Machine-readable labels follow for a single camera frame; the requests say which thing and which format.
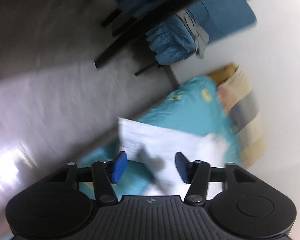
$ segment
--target floor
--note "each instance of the floor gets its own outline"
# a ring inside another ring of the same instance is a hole
[[[94,57],[113,41],[111,26],[100,22],[115,2],[82,1],[0,0],[0,163],[22,149],[51,172],[117,116],[131,117],[173,90],[161,68],[134,76],[154,60],[145,41],[97,70]],[[0,185],[0,212],[21,184]]]

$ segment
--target metal screw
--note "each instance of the metal screw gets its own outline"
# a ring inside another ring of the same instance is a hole
[[[111,203],[115,200],[114,196],[111,195],[102,195],[99,198],[100,201],[102,201],[103,203]]]
[[[200,195],[192,194],[187,197],[187,200],[193,202],[193,203],[199,203],[203,200],[203,198]]]

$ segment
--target gray garment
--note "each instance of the gray garment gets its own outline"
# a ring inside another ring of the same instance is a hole
[[[188,12],[184,9],[177,12],[176,15],[183,22],[191,36],[194,38],[196,48],[196,56],[203,58],[204,50],[209,42],[209,34],[194,20],[190,17]]]

